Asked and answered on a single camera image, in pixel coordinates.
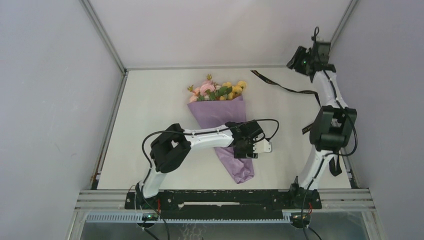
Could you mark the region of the pink purple wrapping paper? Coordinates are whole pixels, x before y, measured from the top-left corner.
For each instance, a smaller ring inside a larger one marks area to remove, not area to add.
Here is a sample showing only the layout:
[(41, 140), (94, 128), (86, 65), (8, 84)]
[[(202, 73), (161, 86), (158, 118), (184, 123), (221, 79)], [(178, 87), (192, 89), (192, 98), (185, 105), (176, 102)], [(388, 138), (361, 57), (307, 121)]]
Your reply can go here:
[[(194, 101), (187, 106), (202, 129), (215, 128), (227, 122), (247, 121), (246, 104), (241, 96), (233, 100)], [(254, 177), (253, 161), (250, 158), (234, 158), (233, 147), (216, 147), (214, 150), (236, 184)]]

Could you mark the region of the yellow fake flower stem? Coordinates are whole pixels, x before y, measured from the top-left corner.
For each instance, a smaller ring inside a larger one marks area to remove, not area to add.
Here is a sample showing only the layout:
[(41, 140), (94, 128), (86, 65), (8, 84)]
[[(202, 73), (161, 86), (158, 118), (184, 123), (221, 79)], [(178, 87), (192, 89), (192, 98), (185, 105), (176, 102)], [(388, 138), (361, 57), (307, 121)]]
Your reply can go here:
[(238, 91), (242, 92), (247, 87), (247, 83), (245, 81), (241, 80), (237, 83), (236, 86), (237, 86)]
[(232, 85), (230, 82), (225, 82), (220, 86), (220, 89), (216, 89), (216, 98), (220, 101), (231, 101), (240, 96), (243, 90), (243, 86)]

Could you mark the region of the pink fake flower stem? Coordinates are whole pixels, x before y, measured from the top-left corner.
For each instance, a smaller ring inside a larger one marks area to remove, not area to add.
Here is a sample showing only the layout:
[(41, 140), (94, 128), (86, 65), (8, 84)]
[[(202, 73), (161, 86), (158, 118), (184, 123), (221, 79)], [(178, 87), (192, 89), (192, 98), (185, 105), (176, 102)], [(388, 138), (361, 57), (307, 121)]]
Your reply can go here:
[(220, 93), (221, 85), (213, 81), (213, 76), (208, 74), (206, 80), (199, 87), (197, 100), (198, 101), (215, 101), (222, 97)]
[(187, 90), (190, 92), (191, 97), (189, 98), (189, 103), (196, 102), (198, 98), (202, 97), (201, 88), (194, 87), (194, 85), (190, 85)]

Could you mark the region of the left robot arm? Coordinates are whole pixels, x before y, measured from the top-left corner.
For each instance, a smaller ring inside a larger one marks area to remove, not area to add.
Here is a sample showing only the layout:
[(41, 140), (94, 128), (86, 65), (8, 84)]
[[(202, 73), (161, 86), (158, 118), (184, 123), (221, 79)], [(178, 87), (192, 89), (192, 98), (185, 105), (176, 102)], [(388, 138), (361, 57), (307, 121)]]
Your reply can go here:
[(230, 148), (235, 159), (256, 159), (260, 153), (272, 151), (272, 144), (257, 120), (227, 122), (199, 130), (183, 129), (174, 123), (155, 135), (150, 153), (145, 154), (149, 170), (145, 179), (137, 184), (136, 200), (145, 209), (155, 205), (166, 174), (176, 170), (191, 150)]

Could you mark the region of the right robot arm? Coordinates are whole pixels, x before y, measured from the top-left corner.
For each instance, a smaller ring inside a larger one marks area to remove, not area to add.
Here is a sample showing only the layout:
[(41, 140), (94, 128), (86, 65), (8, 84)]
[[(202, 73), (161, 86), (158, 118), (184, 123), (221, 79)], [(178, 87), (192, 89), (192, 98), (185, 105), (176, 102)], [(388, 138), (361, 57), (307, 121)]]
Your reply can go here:
[(348, 145), (351, 136), (358, 137), (355, 129), (357, 110), (348, 107), (342, 98), (335, 66), (328, 62), (330, 48), (330, 42), (314, 40), (309, 49), (300, 46), (287, 64), (288, 68), (309, 76), (320, 105), (309, 127), (311, 152), (289, 189), (289, 203), (295, 208), (302, 208), (309, 196), (317, 192), (325, 169), (334, 177), (343, 172), (340, 150)]

